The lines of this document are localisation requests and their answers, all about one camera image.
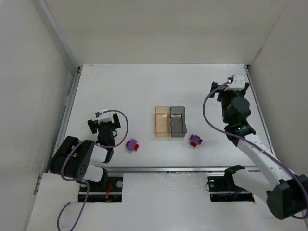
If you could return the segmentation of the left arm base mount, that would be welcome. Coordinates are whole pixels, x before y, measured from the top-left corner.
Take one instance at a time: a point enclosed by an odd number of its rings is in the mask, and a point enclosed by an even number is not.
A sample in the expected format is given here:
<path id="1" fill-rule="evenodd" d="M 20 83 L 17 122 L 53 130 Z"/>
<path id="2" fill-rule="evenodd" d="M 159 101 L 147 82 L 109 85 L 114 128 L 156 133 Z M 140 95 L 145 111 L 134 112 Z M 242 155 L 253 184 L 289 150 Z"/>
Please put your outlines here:
<path id="1" fill-rule="evenodd" d="M 108 176 L 103 182 L 89 182 L 90 191 L 87 202 L 120 203 L 122 202 L 123 177 Z"/>

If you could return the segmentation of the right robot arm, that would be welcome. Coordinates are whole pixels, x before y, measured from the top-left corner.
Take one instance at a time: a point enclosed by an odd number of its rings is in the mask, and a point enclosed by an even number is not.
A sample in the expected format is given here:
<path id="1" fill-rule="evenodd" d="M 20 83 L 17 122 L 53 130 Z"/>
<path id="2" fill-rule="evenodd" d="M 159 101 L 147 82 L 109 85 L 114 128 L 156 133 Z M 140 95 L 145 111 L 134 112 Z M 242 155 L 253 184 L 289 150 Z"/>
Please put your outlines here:
<path id="1" fill-rule="evenodd" d="M 298 175 L 283 164 L 261 143 L 256 131 L 247 119 L 251 115 L 250 102 L 245 98 L 249 83 L 229 79 L 219 85 L 211 84 L 207 99 L 218 95 L 221 102 L 224 129 L 214 125 L 214 130 L 225 134 L 233 145 L 242 151 L 261 171 L 265 180 L 259 181 L 242 165 L 225 170 L 224 178 L 230 191 L 244 189 L 262 199 L 275 218 L 284 220 L 293 217 L 307 219 L 308 215 L 298 216 L 308 211 L 308 178 Z"/>

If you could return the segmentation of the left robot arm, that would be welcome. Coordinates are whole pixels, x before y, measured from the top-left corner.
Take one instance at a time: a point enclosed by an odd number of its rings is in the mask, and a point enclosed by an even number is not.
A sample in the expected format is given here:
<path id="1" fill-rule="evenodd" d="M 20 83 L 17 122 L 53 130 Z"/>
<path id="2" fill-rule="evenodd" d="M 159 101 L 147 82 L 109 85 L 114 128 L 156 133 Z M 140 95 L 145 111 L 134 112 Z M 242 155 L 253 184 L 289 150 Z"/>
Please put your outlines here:
<path id="1" fill-rule="evenodd" d="M 66 178 L 87 180 L 89 183 L 105 186 L 108 181 L 107 170 L 97 167 L 95 163 L 109 163 L 111 160 L 117 129 L 121 127 L 117 113 L 110 115 L 100 110 L 96 120 L 88 120 L 88 126 L 97 141 L 81 141 L 67 136 L 49 163 L 49 171 L 63 174 Z"/>

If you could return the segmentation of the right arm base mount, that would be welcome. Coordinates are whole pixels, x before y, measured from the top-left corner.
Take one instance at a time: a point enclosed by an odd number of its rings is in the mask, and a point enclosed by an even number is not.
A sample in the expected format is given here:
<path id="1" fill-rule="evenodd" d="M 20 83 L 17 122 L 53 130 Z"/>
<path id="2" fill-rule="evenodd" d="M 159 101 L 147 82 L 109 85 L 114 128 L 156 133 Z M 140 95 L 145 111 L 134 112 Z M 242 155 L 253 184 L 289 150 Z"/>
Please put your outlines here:
<path id="1" fill-rule="evenodd" d="M 208 174 L 205 189 L 210 193 L 210 202 L 255 202 L 252 193 L 235 185 L 233 174 L 239 170 L 245 170 L 245 167 L 235 165 L 223 174 Z"/>

